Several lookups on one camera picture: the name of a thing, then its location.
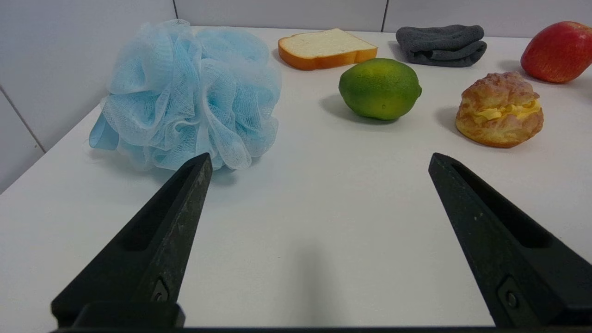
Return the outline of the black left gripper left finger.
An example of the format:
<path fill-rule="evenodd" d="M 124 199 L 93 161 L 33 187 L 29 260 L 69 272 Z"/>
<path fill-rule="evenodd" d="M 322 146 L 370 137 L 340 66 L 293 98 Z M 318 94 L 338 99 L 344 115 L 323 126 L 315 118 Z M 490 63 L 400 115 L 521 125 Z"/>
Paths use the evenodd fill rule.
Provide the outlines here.
<path fill-rule="evenodd" d="M 213 164 L 186 161 L 51 302 L 59 328 L 181 328 L 178 305 Z"/>

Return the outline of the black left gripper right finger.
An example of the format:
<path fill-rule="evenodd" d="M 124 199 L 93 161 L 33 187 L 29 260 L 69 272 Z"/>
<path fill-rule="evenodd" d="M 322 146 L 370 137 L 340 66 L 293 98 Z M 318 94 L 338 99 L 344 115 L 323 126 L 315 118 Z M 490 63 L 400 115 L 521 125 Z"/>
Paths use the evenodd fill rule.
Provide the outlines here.
<path fill-rule="evenodd" d="M 428 171 L 496 327 L 591 327 L 588 261 L 458 160 Z"/>

